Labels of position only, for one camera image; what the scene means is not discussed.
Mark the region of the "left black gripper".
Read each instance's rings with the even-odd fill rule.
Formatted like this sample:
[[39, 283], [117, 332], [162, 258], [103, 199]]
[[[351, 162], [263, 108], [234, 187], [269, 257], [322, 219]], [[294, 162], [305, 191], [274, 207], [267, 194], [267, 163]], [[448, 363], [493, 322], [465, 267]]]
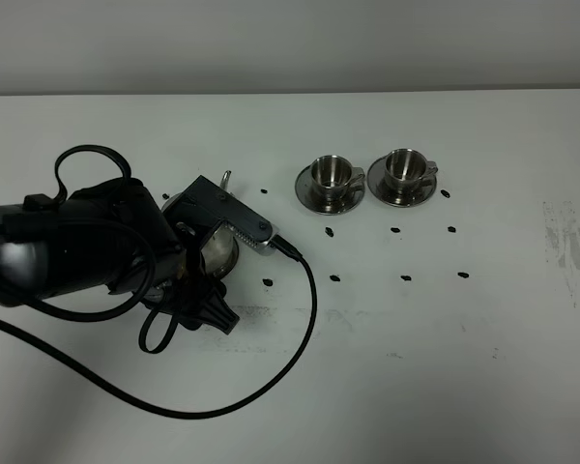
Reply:
[[226, 286], [205, 271], [203, 236], [182, 236], [137, 179], [107, 181], [105, 203], [107, 219], [114, 222], [105, 226], [105, 234], [116, 235], [117, 244], [133, 243], [134, 255], [140, 258], [108, 283], [113, 293], [130, 289], [134, 293], [109, 309], [105, 318], [113, 319], [143, 303], [150, 309], [140, 330], [143, 334], [161, 312], [171, 316], [170, 334], [178, 325], [192, 331], [209, 326], [231, 334], [240, 316], [225, 301]]

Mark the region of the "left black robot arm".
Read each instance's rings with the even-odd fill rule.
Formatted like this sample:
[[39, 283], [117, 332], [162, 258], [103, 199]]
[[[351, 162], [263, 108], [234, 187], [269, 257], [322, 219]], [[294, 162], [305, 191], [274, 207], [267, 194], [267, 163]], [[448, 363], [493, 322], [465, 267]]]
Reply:
[[[107, 321], [145, 305], [145, 335], [157, 315], [195, 331], [230, 334], [239, 321], [225, 285], [205, 270], [211, 227], [197, 208], [162, 210], [137, 179], [113, 179], [74, 192], [59, 205], [35, 195], [0, 206], [0, 305], [28, 305], [72, 322]], [[104, 285], [130, 298], [112, 309], [79, 313], [48, 299]]]

